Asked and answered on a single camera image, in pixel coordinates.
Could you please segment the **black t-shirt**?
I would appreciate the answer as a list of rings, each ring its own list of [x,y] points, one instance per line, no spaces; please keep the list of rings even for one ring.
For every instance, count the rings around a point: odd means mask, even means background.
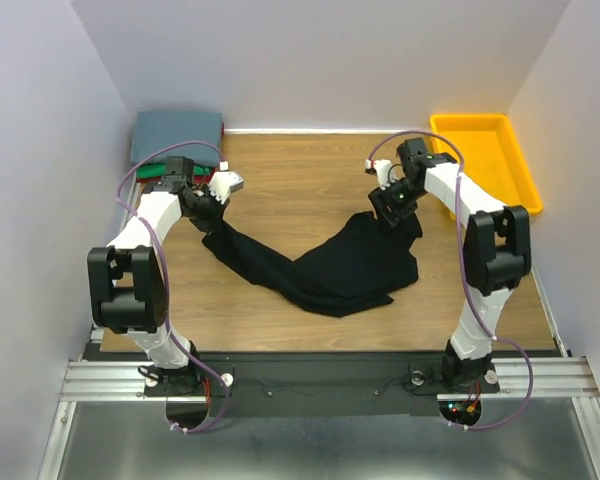
[[[249,283],[279,293],[304,311],[341,318],[389,305],[392,292],[417,282],[410,248],[422,236],[414,214],[390,228],[366,211],[295,260],[226,222],[202,244]]]

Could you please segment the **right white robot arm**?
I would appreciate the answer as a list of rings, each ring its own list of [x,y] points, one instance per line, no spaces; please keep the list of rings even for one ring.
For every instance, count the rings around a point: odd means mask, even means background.
[[[454,215],[465,304],[458,327],[443,354],[440,380],[459,388],[497,381],[492,347],[497,325],[512,292],[531,270],[530,218],[522,206],[508,206],[487,193],[465,172],[457,147],[433,153],[424,130],[404,131],[398,163],[369,154],[364,170],[378,186],[369,195],[377,216],[395,228],[429,194]]]

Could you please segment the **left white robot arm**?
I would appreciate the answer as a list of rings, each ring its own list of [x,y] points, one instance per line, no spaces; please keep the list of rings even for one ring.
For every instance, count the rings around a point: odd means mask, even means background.
[[[226,162],[197,174],[186,157],[169,157],[163,176],[148,183],[129,220],[106,246],[87,255],[94,323],[129,337],[150,365],[140,368],[145,391],[155,395],[208,392],[195,345],[169,320],[169,286],[162,243],[182,218],[208,233],[222,219],[243,178]]]

